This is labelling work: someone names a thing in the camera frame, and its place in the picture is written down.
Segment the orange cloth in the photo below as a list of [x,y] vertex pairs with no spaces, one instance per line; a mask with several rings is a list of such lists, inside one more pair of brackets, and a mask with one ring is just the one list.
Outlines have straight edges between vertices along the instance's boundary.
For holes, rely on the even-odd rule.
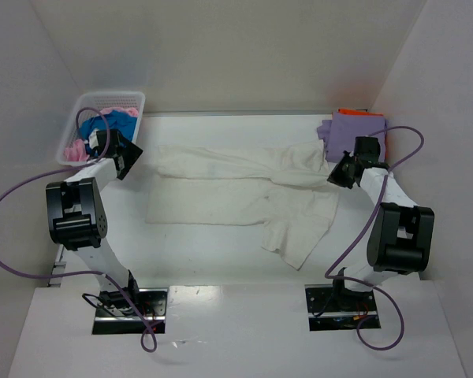
[[346,109],[346,108],[340,108],[338,110],[339,114],[347,114],[349,116],[381,116],[384,117],[383,114],[378,114],[378,113],[368,113],[368,112],[362,112],[360,110],[352,110],[352,109]]

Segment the pile of clothes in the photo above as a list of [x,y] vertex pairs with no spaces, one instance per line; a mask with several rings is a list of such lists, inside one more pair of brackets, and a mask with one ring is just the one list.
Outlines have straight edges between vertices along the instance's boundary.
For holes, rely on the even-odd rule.
[[[132,141],[135,133],[136,120],[139,111],[135,108],[111,107],[100,110],[110,129],[117,129],[129,141]],[[65,159],[67,161],[86,161],[90,156],[94,155],[94,151],[89,144],[90,136],[98,130],[105,130],[105,123],[100,116],[92,117],[86,120],[79,129],[79,136],[72,146],[65,148]]]
[[[324,141],[326,160],[338,163],[344,151],[354,150],[356,136],[366,136],[372,132],[386,129],[383,114],[359,110],[339,109],[333,113],[332,120],[323,120],[317,128],[318,138]],[[380,161],[385,159],[385,133],[375,136],[380,143]]]

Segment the blue cloth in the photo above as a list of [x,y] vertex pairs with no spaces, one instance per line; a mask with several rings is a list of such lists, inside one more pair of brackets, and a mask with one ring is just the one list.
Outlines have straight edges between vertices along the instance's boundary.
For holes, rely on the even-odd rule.
[[[133,139],[133,133],[136,127],[136,118],[129,116],[127,113],[121,113],[117,110],[113,110],[112,113],[105,115],[107,122],[109,122],[110,130],[117,129],[121,134],[130,142]],[[90,118],[86,120],[82,126],[80,126],[80,136],[84,140],[89,139],[89,135],[95,129],[105,130],[105,122],[100,116]]]

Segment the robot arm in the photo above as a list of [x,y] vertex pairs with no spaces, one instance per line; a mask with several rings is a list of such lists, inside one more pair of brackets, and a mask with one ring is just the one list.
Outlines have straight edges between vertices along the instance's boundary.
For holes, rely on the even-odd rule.
[[[387,164],[378,161],[378,139],[356,138],[354,153],[344,157],[332,171],[329,182],[352,189],[357,183],[377,205],[385,176],[387,185],[367,244],[367,260],[342,269],[342,274],[374,286],[397,275],[422,272],[429,261],[433,233],[433,210],[418,206],[400,188]],[[371,287],[341,281],[345,290],[371,291]]]
[[[105,141],[106,132],[101,133],[99,136]],[[110,141],[106,158],[65,181],[47,185],[49,233],[55,243],[73,251],[90,270],[114,278],[137,303],[139,288],[133,274],[119,262],[106,240],[107,219],[99,192],[110,181],[122,180],[142,150],[123,140],[117,130],[111,132]],[[96,276],[96,279],[100,284],[100,296],[107,303],[117,308],[128,306],[112,283],[103,276]]]

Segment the white table surface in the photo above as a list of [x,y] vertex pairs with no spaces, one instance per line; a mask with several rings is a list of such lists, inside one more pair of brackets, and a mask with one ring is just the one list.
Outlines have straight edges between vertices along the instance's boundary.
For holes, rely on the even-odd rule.
[[[260,248],[260,226],[143,221],[152,147],[288,146],[315,140],[323,118],[144,118],[137,141],[144,155],[124,181],[102,191],[102,200],[107,237],[123,265],[141,287],[170,287],[158,352],[143,352],[139,335],[91,335],[94,310],[80,294],[96,293],[96,280],[64,278],[61,288],[35,291],[9,376],[464,376],[434,285],[417,275],[384,285],[407,322],[394,350],[368,350],[354,331],[308,331],[304,284],[326,283],[324,271],[363,227],[372,204],[362,191],[341,192],[332,228],[300,271]],[[365,240],[348,263],[364,258]],[[64,258],[67,271],[84,269],[73,254]],[[388,301],[376,300],[382,329],[364,334],[389,343],[399,321]]]
[[[143,156],[123,181],[102,191],[107,236],[117,258],[141,287],[284,283],[321,284],[323,273],[357,236],[373,204],[361,190],[341,191],[337,215],[300,271],[261,248],[263,226],[146,224],[151,189],[151,150],[162,144],[211,147],[288,146],[317,139],[315,129],[330,116],[147,117],[137,144]],[[367,237],[347,262],[366,256]],[[68,271],[84,268],[65,254]],[[80,284],[80,278],[63,284]]]

